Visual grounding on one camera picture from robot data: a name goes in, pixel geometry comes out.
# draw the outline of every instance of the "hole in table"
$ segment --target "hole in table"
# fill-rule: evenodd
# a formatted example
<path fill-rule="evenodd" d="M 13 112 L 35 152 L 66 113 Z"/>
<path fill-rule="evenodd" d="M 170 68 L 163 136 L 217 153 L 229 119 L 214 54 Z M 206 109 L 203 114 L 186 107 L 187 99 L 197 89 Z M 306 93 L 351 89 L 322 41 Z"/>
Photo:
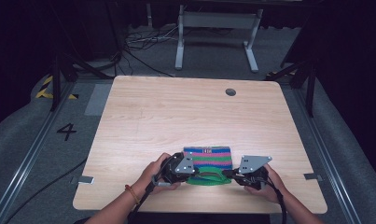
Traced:
<path fill-rule="evenodd" d="M 234 96 L 236 94 L 236 91 L 234 89 L 226 89 L 226 94 L 228 96 Z"/>

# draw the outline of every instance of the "colorful fabric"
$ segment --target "colorful fabric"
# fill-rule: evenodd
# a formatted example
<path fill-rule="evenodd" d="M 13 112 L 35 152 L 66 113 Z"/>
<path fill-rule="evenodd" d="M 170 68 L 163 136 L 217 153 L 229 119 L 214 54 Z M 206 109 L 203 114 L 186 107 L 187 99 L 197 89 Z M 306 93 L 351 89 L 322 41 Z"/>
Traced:
<path fill-rule="evenodd" d="M 200 174 L 188 179 L 191 185 L 223 185 L 231 183 L 222 175 L 223 170 L 232 169 L 229 147 L 185 147 L 184 153 L 191 153 L 193 165 L 200 169 Z"/>

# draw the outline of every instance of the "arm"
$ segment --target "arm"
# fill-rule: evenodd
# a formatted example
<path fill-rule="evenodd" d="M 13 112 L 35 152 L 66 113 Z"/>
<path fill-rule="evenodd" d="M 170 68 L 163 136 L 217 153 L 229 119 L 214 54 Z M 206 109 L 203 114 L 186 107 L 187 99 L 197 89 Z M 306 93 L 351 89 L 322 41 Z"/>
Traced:
<path fill-rule="evenodd" d="M 146 186 L 151 182 L 152 176 L 159 171 L 161 163 L 169 157 L 169 154 L 163 153 L 156 161 L 151 162 L 144 172 L 142 172 L 138 180 L 132 185 L 132 190 L 139 199 L 144 196 Z M 155 187 L 152 193 L 159 193 L 164 189 L 173 190 L 179 185 L 180 183 L 175 183 L 170 187 Z M 126 220 L 127 215 L 129 215 L 134 206 L 134 197 L 129 190 L 124 190 L 112 203 L 91 217 L 86 223 L 122 223 Z"/>
<path fill-rule="evenodd" d="M 276 188 L 278 188 L 284 196 L 284 204 L 286 211 L 293 218 L 293 220 L 300 223 L 323 223 L 316 215 L 314 215 L 304 204 L 302 204 L 292 193 L 290 193 L 282 181 L 281 177 L 270 167 L 264 165 L 269 172 L 269 178 L 272 180 Z M 277 195 L 270 186 L 265 189 L 257 190 L 247 186 L 244 189 L 254 195 L 265 197 L 267 201 L 272 203 L 279 203 Z"/>

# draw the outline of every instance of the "cable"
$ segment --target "cable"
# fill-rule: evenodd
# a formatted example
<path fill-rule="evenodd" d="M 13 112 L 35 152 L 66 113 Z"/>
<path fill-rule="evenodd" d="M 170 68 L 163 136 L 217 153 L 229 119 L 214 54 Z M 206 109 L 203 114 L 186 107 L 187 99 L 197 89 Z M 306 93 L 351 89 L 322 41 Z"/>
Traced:
<path fill-rule="evenodd" d="M 130 76 L 132 76 L 132 73 L 134 72 L 134 70 L 132 69 L 132 66 L 130 65 L 130 61 L 126 58 L 126 56 L 124 56 L 124 54 L 123 54 L 122 56 L 123 56 L 124 59 L 126 59 L 127 64 L 129 65 L 129 68 L 132 70 L 132 71 L 130 72 Z"/>
<path fill-rule="evenodd" d="M 140 34 L 140 33 L 130 34 L 130 35 L 139 35 L 139 37 L 138 38 L 136 38 L 136 37 L 131 38 L 131 37 L 129 37 L 130 35 L 128 35 L 126 37 L 125 48 L 127 47 L 127 49 L 129 49 L 129 50 L 150 49 L 158 43 L 163 43 L 163 42 L 166 42 L 170 39 L 177 40 L 177 39 L 172 37 L 176 33 L 177 28 L 178 28 L 178 26 L 175 26 L 173 29 L 167 30 L 164 33 L 157 31 L 156 35 L 152 35 L 153 32 L 151 32 L 145 37 L 143 37 L 142 34 Z M 138 44 L 138 43 L 142 43 L 140 47 L 129 45 L 129 44 Z"/>
<path fill-rule="evenodd" d="M 161 72 L 160 70 L 158 70 L 156 68 L 153 68 L 152 66 L 148 65 L 147 63 L 144 63 L 141 59 L 139 59 L 139 58 L 135 57 L 134 55 L 132 55 L 128 50 L 126 50 L 126 52 L 128 54 L 130 54 L 134 59 L 138 60 L 140 63 L 143 63 L 144 65 L 146 65 L 148 68 L 152 69 L 153 71 L 158 72 L 160 74 L 164 74 L 164 75 L 169 76 L 169 77 L 174 77 L 174 76 L 172 76 L 172 75 L 170 75 L 168 73 Z"/>
<path fill-rule="evenodd" d="M 51 1 L 50 1 L 50 0 L 48 0 L 48 3 L 49 3 L 49 5 L 50 5 L 50 8 L 51 8 L 52 13 L 53 13 L 54 16 L 56 16 L 56 18 L 57 18 L 57 22 L 58 22 L 58 23 L 60 24 L 60 26 L 62 27 L 62 29 L 63 29 L 63 31 L 64 31 L 64 34 L 65 34 L 66 38 L 68 39 L 68 42 L 71 44 L 72 49 L 73 49 L 74 52 L 77 54 L 77 57 L 79 57 L 80 60 L 83 61 L 82 56 L 77 52 L 77 49 L 75 48 L 74 42 L 72 41 L 72 39 L 71 39 L 71 37 L 69 36 L 68 32 L 66 32 L 65 27 L 63 26 L 63 23 L 62 23 L 62 21 L 60 20 L 59 15 L 57 14 L 56 10 L 54 9 L 53 4 L 51 4 Z"/>
<path fill-rule="evenodd" d="M 120 64 L 118 64 L 118 68 L 119 68 L 120 71 L 123 73 L 123 75 L 126 76 L 126 73 L 123 71 L 123 69 L 121 69 Z"/>
<path fill-rule="evenodd" d="M 59 177 L 55 178 L 53 181 L 51 181 L 50 183 L 48 183 L 45 187 L 43 187 L 42 189 L 38 190 L 35 194 L 33 194 L 29 199 L 27 199 L 24 203 L 22 203 L 18 209 L 16 209 L 16 211 L 7 219 L 7 221 L 5 222 L 5 224 L 9 223 L 9 221 L 14 217 L 16 216 L 20 210 L 28 203 L 30 202 L 36 195 L 38 195 L 39 193 L 41 193 L 43 190 L 47 189 L 48 187 L 50 187 L 52 184 L 56 183 L 57 181 L 59 181 L 60 179 L 62 179 L 63 177 L 71 174 L 72 172 L 75 171 L 75 169 L 77 169 L 79 166 L 81 166 L 83 163 L 86 162 L 88 158 L 86 158 L 85 160 L 83 160 L 80 164 L 78 164 L 77 166 L 75 166 L 74 168 L 72 168 L 71 170 L 67 171 L 65 174 L 63 175 L 60 175 Z"/>
<path fill-rule="evenodd" d="M 93 67 L 93 68 L 96 69 L 96 70 L 98 70 L 98 71 L 102 71 L 102 70 L 105 70 L 105 69 L 107 69 L 107 68 L 111 68 L 111 67 L 115 66 L 117 63 L 120 62 L 120 59 L 121 59 L 120 54 L 121 54 L 121 53 L 118 51 L 118 52 L 115 53 L 115 55 L 112 55 L 112 57 L 109 59 L 109 61 L 110 61 L 111 63 L 106 64 L 106 65 L 102 65 L 102 66 L 99 66 L 99 67 Z M 88 72 L 88 73 L 91 72 L 91 71 L 88 71 L 88 70 L 85 69 L 85 68 L 82 68 L 81 66 L 79 66 L 79 67 L 74 67 L 74 68 L 75 68 L 78 72 Z"/>
<path fill-rule="evenodd" d="M 277 199 L 278 199 L 278 202 L 280 203 L 281 211 L 282 211 L 282 214 L 283 214 L 282 224 L 286 224 L 286 207 L 285 207 L 285 203 L 284 203 L 284 196 L 281 193 L 281 191 L 278 188 L 275 187 L 275 185 L 273 184 L 271 179 L 270 179 L 270 181 L 267 181 L 267 180 L 264 180 L 260 177 L 260 178 L 256 178 L 256 181 L 263 182 L 263 183 L 269 185 L 274 190 L 275 194 L 277 195 Z"/>
<path fill-rule="evenodd" d="M 162 164 L 161 168 L 159 169 L 158 173 L 155 174 L 155 175 L 153 176 L 153 179 L 154 179 L 155 181 L 158 181 L 158 180 L 159 180 L 159 177 L 160 177 L 160 175 L 161 175 L 161 172 L 162 172 L 162 171 L 164 170 L 164 168 L 166 167 L 168 161 L 171 160 L 172 158 L 173 158 L 173 157 L 169 157 L 169 158 L 167 159 L 167 161 L 164 161 L 164 162 L 163 162 L 163 164 Z M 135 215 L 136 215 L 136 213 L 138 212 L 139 208 L 141 207 L 141 205 L 144 203 L 144 201 L 146 200 L 146 198 L 149 196 L 149 194 L 153 191 L 153 189 L 154 189 L 155 187 L 156 187 L 156 186 L 155 186 L 155 183 L 153 183 L 153 182 L 150 182 L 150 183 L 147 185 L 147 187 L 146 187 L 146 189 L 145 189 L 145 194 L 144 194 L 144 196 L 142 196 L 140 203 L 139 203 L 138 205 L 136 205 L 135 208 L 134 208 L 134 210 L 129 214 L 129 217 L 128 217 L 128 220 L 129 220 L 128 223 L 129 223 L 129 224 L 132 224 L 132 222 L 133 222 L 133 220 L 134 220 L 134 218 L 135 218 Z"/>

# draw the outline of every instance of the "metal frame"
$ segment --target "metal frame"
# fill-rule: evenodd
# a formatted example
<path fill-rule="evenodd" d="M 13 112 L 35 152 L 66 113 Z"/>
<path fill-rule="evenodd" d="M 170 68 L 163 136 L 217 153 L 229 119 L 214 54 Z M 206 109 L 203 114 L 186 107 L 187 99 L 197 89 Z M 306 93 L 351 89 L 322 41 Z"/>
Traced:
<path fill-rule="evenodd" d="M 18 196 L 22 185 L 24 184 L 28 174 L 30 174 L 31 169 L 33 168 L 37 157 L 39 156 L 40 151 L 46 141 L 46 138 L 49 134 L 49 130 L 54 123 L 57 115 L 61 111 L 63 103 L 68 99 L 68 96 L 71 94 L 72 89 L 75 87 L 75 83 L 67 82 L 63 89 L 62 99 L 59 105 L 54 109 L 53 112 L 49 112 L 46 117 L 36 139 L 31 145 L 29 151 L 27 152 L 24 160 L 22 161 L 19 169 L 14 174 L 7 190 L 0 200 L 0 223 L 2 223 L 7 215 L 8 210 Z"/>
<path fill-rule="evenodd" d="M 330 180 L 330 184 L 336 194 L 336 197 L 341 206 L 341 210 L 344 213 L 347 222 L 352 224 L 362 223 L 354 208 L 353 203 L 351 202 L 350 196 L 348 195 L 347 189 L 344 186 L 339 172 L 333 160 L 330 157 L 330 154 L 327 150 L 327 145 L 325 144 L 320 132 L 318 131 L 318 128 L 316 127 L 315 121 L 312 117 L 309 116 L 308 113 L 306 113 L 304 104 L 305 100 L 302 93 L 299 90 L 293 90 L 293 93 L 296 100 L 299 103 L 299 108 L 301 109 L 301 112 L 304 114 L 307 124 L 309 125 L 310 130 L 313 133 L 315 143 L 318 146 L 318 156 L 322 164 L 324 165 L 325 171 L 327 172 L 327 176 Z"/>
<path fill-rule="evenodd" d="M 248 41 L 244 41 L 244 49 L 249 66 L 253 73 L 258 72 L 258 64 L 255 60 L 252 46 L 258 32 L 263 9 L 257 14 L 232 14 L 232 13 L 208 13 L 187 12 L 183 5 L 179 6 L 178 19 L 178 47 L 176 49 L 175 69 L 181 70 L 184 59 L 184 27 L 215 27 L 232 29 L 251 29 Z"/>

